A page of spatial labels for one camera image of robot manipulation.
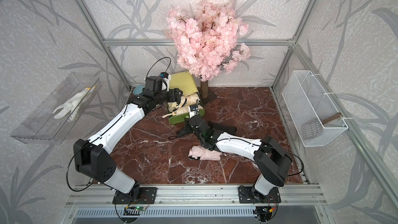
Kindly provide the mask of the beige umbrella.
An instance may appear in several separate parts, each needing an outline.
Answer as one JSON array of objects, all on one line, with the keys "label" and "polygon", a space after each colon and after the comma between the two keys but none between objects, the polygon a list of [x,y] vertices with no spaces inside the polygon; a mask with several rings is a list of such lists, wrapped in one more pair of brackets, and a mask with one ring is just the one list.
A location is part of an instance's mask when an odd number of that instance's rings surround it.
[{"label": "beige umbrella", "polygon": [[[175,109],[173,112],[163,115],[162,118],[170,117],[170,116],[177,116],[177,115],[183,115],[183,114],[189,114],[189,106],[184,106]],[[204,116],[204,110],[202,106],[199,105],[199,114],[200,116]]]},{"label": "beige umbrella", "polygon": [[199,95],[196,93],[193,93],[191,95],[186,95],[181,97],[181,103],[177,105],[178,108],[184,107],[184,106],[190,106],[194,105],[197,102],[199,102],[200,98]]}]

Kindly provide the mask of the green yellow drawer cabinet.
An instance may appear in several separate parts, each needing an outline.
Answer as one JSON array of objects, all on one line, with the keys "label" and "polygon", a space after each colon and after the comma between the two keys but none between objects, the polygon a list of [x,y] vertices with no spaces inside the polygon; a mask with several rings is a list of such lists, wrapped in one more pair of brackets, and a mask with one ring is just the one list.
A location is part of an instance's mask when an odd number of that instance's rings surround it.
[{"label": "green yellow drawer cabinet", "polygon": [[205,115],[205,110],[199,97],[199,91],[193,76],[189,72],[180,72],[171,75],[170,89],[182,91],[180,103],[168,103],[168,113],[164,118],[169,120],[171,125],[185,122],[194,114],[201,117]]}]

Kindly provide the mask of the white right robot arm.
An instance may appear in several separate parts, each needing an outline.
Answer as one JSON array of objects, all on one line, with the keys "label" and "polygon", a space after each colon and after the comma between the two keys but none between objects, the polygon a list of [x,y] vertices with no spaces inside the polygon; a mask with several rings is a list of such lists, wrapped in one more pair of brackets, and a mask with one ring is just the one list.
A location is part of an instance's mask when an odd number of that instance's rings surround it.
[{"label": "white right robot arm", "polygon": [[196,115],[188,120],[188,129],[208,151],[232,153],[252,160],[261,175],[254,184],[254,192],[267,196],[275,187],[282,187],[288,177],[293,154],[282,149],[271,136],[247,139],[229,133],[233,127],[210,124]]}]

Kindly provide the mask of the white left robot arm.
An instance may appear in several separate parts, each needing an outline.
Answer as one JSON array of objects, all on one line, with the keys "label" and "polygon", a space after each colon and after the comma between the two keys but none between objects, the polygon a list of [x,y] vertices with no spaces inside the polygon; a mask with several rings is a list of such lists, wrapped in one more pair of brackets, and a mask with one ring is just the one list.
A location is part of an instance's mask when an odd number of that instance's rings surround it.
[{"label": "white left robot arm", "polygon": [[174,75],[166,72],[147,77],[142,93],[133,96],[110,123],[88,140],[76,141],[70,160],[75,170],[119,193],[139,194],[140,184],[117,167],[111,153],[123,136],[157,106],[181,102],[182,91],[170,87],[174,80]]}]

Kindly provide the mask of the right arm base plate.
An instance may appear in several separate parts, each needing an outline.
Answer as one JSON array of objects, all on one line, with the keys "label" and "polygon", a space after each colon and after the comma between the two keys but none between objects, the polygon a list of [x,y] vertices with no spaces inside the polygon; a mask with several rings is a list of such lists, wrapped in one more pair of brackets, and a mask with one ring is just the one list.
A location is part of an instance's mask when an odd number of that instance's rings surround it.
[{"label": "right arm base plate", "polygon": [[273,187],[267,195],[260,193],[252,187],[239,186],[238,196],[240,203],[281,203],[279,188]]}]

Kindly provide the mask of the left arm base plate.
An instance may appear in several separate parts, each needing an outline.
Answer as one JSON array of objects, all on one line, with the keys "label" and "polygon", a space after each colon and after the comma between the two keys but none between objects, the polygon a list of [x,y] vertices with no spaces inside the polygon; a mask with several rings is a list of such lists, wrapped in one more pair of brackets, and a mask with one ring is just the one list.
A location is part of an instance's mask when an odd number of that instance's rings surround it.
[{"label": "left arm base plate", "polygon": [[113,198],[113,204],[154,204],[157,195],[156,187],[140,187],[134,188],[130,193],[125,194],[120,191],[116,191]]}]

